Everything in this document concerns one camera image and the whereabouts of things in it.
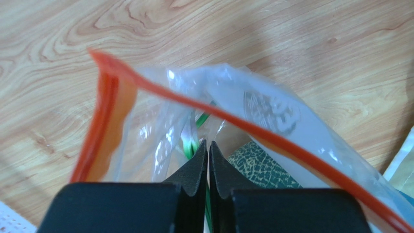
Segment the orange bag edge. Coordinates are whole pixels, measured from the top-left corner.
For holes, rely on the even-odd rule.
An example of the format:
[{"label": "orange bag edge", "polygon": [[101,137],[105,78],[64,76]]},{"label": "orange bag edge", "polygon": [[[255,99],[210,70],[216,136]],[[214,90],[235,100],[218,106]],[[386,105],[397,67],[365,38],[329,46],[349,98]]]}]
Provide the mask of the orange bag edge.
[{"label": "orange bag edge", "polygon": [[[188,99],[184,96],[173,93],[172,91],[160,85],[152,83],[149,80],[142,77],[140,74],[136,73],[130,66],[113,57],[112,55],[100,52],[98,50],[89,50],[89,53],[97,63],[101,74],[107,75],[111,78],[121,79],[128,83],[132,83],[136,85],[138,89],[148,91],[159,97],[168,100],[173,100],[181,104],[190,106],[192,108],[203,110],[218,118],[229,121],[230,123],[234,124],[235,126],[239,127],[245,132],[251,134],[264,146],[282,154],[283,156],[294,159],[297,163],[309,169],[319,178],[328,181],[330,185],[344,189],[345,191],[353,195],[356,199],[358,199],[369,210],[371,210],[373,214],[382,218],[382,220],[384,220],[390,227],[392,227],[397,232],[414,233],[414,229],[410,224],[408,224],[404,219],[402,219],[400,216],[394,213],[385,204],[373,197],[363,187],[359,186],[356,182],[354,182],[346,175],[339,172],[337,169],[331,167],[328,163],[324,162],[323,160],[319,159],[318,157],[314,156],[313,154],[309,153],[303,148],[297,146],[296,144],[288,141],[287,139],[278,136],[277,134],[274,134],[271,131],[262,129],[250,122],[244,121],[214,106],[207,105],[196,100]],[[109,86],[109,88],[114,88],[113,86],[110,86],[110,82],[103,82],[103,85]],[[108,101],[102,101],[98,104],[105,105],[105,103],[108,104]],[[94,141],[96,139],[95,134],[98,131],[96,128],[92,127],[99,120],[101,120],[99,116],[94,115],[91,128],[89,129],[83,148],[81,150],[81,157],[83,156],[83,158],[87,157],[86,153],[88,153],[88,151],[92,152],[92,150],[86,149],[99,146],[99,143],[97,143],[97,141]],[[74,175],[76,173],[77,175],[79,175],[78,173],[82,173],[82,166],[79,165],[82,161],[82,159],[79,159]],[[382,227],[381,222],[375,221],[375,223],[379,228],[389,230],[389,227],[387,226]]]}]

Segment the dark green speckled object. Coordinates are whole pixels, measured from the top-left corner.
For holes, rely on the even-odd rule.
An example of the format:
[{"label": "dark green speckled object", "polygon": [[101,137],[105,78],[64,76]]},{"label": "dark green speckled object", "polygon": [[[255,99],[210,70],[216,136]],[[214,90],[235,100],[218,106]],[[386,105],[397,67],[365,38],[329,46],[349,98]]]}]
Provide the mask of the dark green speckled object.
[{"label": "dark green speckled object", "polygon": [[301,188],[288,172],[255,142],[240,147],[228,158],[241,174],[262,188]]}]

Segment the orange zipper seal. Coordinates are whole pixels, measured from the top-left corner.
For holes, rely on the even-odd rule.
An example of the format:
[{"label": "orange zipper seal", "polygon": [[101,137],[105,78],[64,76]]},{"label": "orange zipper seal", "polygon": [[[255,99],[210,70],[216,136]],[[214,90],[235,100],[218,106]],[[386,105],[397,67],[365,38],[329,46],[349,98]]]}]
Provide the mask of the orange zipper seal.
[{"label": "orange zipper seal", "polygon": [[[116,98],[119,100],[119,91],[117,90],[117,87],[119,87],[119,84],[122,83],[123,85],[134,86],[135,90],[142,89],[159,97],[173,100],[192,108],[203,110],[206,113],[229,121],[233,125],[249,133],[267,148],[295,160],[297,163],[307,168],[314,175],[327,182],[332,187],[339,187],[353,195],[362,204],[366,216],[381,230],[394,230],[401,233],[414,233],[412,226],[410,226],[405,220],[403,220],[400,216],[389,209],[385,204],[372,196],[364,188],[359,186],[343,173],[339,172],[337,169],[331,167],[328,163],[309,153],[305,149],[297,146],[296,144],[288,141],[287,139],[274,134],[269,130],[260,128],[255,124],[233,116],[219,108],[216,108],[215,106],[188,99],[185,96],[176,94],[169,89],[152,83],[140,74],[136,73],[130,66],[109,54],[97,50],[90,50],[89,53],[97,63],[100,71],[100,88],[98,90],[98,101],[93,121],[86,136],[84,146],[82,147],[80,158],[72,175],[71,182],[99,181],[99,177],[102,177],[103,172],[106,172],[112,152],[98,152],[98,154],[95,153],[96,151],[99,151],[99,147],[104,143],[105,136],[102,134],[122,132],[123,122],[127,114],[125,114],[125,116],[119,116],[116,118],[117,120],[121,121],[121,124],[118,122],[117,125],[119,128],[112,128],[111,130],[113,132],[108,131],[108,127],[104,125],[105,123],[111,122],[111,120],[109,120],[111,118],[110,115],[111,113],[115,112],[113,110],[115,107],[117,107],[110,105],[108,106],[106,104],[109,104],[112,101],[111,98]],[[136,98],[136,93],[135,95],[132,93],[133,92],[124,97],[124,100],[129,101],[129,104],[131,103],[132,98]],[[129,112],[133,107],[133,105],[130,106],[129,104],[123,104],[119,101],[114,101],[114,103],[115,105],[119,104],[119,110],[123,112]],[[118,147],[119,143],[120,141],[118,144],[112,143],[112,148],[110,148],[110,150],[114,151],[116,147]],[[96,175],[88,174],[93,170],[94,166],[100,165],[96,163],[98,160],[104,161],[107,164],[104,164],[103,169],[99,169]]]}]

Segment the wooden floor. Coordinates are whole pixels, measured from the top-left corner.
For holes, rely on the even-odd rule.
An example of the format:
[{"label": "wooden floor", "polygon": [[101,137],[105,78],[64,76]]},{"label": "wooden floor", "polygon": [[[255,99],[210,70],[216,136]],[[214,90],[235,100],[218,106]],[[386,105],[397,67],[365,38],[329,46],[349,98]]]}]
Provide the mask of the wooden floor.
[{"label": "wooden floor", "polygon": [[88,47],[134,66],[247,66],[380,171],[414,124],[412,0],[3,0],[0,32],[0,200],[35,225],[90,122]]}]

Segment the translucent plastic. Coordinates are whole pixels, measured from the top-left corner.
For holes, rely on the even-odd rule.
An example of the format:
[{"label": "translucent plastic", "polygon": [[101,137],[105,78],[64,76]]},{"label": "translucent plastic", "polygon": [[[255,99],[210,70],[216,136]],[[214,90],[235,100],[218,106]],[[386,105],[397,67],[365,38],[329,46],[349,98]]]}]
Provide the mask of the translucent plastic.
[{"label": "translucent plastic", "polygon": [[[343,188],[361,201],[368,218],[383,231],[387,227],[413,231],[414,208],[288,88],[227,64],[139,68],[135,73],[109,55],[91,54],[101,72],[98,104],[71,181],[164,180],[186,161],[177,145],[182,135],[194,138],[191,122],[200,113],[196,107],[245,130],[301,186]],[[107,117],[100,120],[100,115]],[[105,129],[105,122],[113,127]],[[122,130],[116,129],[119,122]],[[219,136],[220,127],[206,122],[207,139]],[[121,134],[119,143],[96,149],[110,142],[102,136],[109,131]]]}]

